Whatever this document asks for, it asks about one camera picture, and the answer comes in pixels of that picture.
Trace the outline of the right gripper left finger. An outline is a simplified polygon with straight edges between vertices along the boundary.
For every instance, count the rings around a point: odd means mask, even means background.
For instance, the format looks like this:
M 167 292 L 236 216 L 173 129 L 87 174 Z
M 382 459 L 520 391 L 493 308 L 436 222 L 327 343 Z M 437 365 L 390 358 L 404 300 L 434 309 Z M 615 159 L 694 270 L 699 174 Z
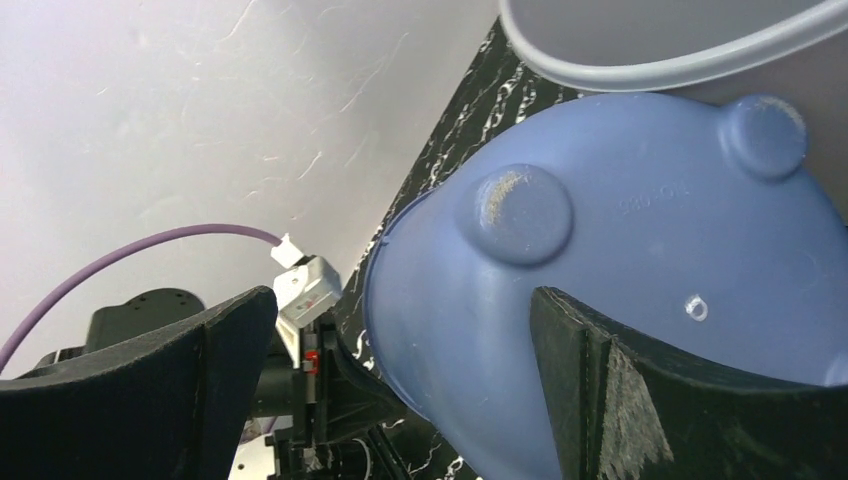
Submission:
M 225 479 L 277 317 L 266 286 L 1 384 L 5 479 Z

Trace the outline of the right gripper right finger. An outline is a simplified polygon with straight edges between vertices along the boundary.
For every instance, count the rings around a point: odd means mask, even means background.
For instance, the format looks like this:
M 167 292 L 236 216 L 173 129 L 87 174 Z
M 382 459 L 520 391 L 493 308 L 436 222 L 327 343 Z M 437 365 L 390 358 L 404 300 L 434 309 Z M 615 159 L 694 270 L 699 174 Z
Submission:
M 847 390 L 727 367 L 536 288 L 529 325 L 565 479 L 843 479 Z

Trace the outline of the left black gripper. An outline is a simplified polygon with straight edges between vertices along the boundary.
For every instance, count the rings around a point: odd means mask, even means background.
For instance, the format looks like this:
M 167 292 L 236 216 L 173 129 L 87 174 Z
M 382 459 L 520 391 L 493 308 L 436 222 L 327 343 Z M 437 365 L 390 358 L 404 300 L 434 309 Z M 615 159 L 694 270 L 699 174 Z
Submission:
M 124 304 L 97 310 L 82 349 L 72 357 L 93 353 L 203 312 L 193 294 L 159 289 Z M 366 430 L 402 417 L 407 406 L 348 351 L 332 321 L 320 324 L 320 436 L 353 438 Z M 305 389 L 281 341 L 272 336 L 247 419 L 299 413 Z

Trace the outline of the blue plastic bucket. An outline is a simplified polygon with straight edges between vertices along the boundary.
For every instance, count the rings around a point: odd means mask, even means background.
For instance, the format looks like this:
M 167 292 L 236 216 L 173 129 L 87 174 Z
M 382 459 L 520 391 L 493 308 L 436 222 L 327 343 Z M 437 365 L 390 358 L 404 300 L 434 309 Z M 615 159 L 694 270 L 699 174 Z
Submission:
M 382 379 L 485 479 L 565 479 L 539 287 L 703 359 L 847 390 L 847 230 L 807 149 L 771 95 L 602 94 L 529 117 L 384 230 L 363 294 Z

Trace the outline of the grey plastic bucket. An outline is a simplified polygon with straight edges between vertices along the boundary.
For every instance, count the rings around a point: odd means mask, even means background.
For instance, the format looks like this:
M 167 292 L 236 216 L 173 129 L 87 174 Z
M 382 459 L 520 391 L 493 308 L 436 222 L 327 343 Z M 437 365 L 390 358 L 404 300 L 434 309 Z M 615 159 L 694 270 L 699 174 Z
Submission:
M 844 0 L 503 1 L 499 16 L 527 66 L 583 93 L 785 100 L 806 124 L 806 167 L 846 211 Z

